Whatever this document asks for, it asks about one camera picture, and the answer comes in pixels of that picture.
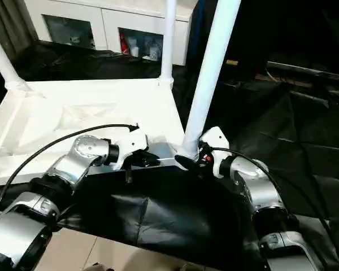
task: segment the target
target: black cloth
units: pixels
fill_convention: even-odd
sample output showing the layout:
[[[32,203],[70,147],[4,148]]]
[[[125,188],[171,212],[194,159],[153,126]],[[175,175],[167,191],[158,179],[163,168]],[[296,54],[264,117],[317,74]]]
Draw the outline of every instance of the black cloth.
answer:
[[[16,66],[27,81],[155,78],[160,73],[159,63],[47,43],[29,49]],[[173,76],[173,95],[185,125],[197,73],[174,67]],[[0,79],[0,97],[4,93]],[[218,82],[206,129],[215,125],[231,140],[231,148],[270,167],[292,212],[315,217],[289,182],[297,184],[331,220],[339,246],[339,96],[320,87]],[[61,225],[219,269],[230,269],[232,261],[246,262],[238,251],[246,215],[217,180],[198,179],[175,167],[135,171],[133,178],[126,185],[122,173],[88,177]],[[26,184],[10,188],[2,207],[26,189]],[[323,239],[315,234],[313,241]]]

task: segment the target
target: white metal frame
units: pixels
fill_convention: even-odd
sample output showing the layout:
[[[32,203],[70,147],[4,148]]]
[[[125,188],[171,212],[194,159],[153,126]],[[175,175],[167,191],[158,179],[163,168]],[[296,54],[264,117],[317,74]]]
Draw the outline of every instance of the white metal frame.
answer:
[[[62,136],[55,129],[55,123],[50,123],[50,120],[53,120],[54,115],[60,115],[67,109],[67,103],[70,103],[70,110],[74,115],[88,113],[86,109],[76,108],[88,103],[95,104],[96,112],[100,111],[100,106],[107,109],[115,105],[115,110],[111,112],[114,114],[109,114],[112,117],[110,123],[123,121],[123,119],[116,119],[121,112],[134,118],[149,135],[150,151],[163,158],[163,162],[167,162],[164,164],[175,164],[173,157],[177,151],[187,157],[195,158],[198,151],[198,138],[203,130],[240,1],[218,1],[186,134],[182,129],[171,92],[176,0],[167,0],[162,73],[159,78],[25,82],[18,76],[0,45],[0,73],[5,79],[5,87],[8,90],[0,105],[0,185],[33,151],[32,147],[39,144],[35,140],[34,143],[31,142],[30,151],[25,149],[25,145],[13,148],[20,140],[20,136],[26,134],[28,139],[32,134],[45,136],[46,132],[50,132],[52,137]],[[115,138],[120,137],[123,131],[105,132],[110,134],[109,137]],[[63,142],[56,147],[56,150],[67,151],[71,143]],[[57,152],[42,154],[29,163],[14,182],[27,182],[30,177],[41,174],[60,155]],[[93,173],[105,171],[101,168],[93,169]]]

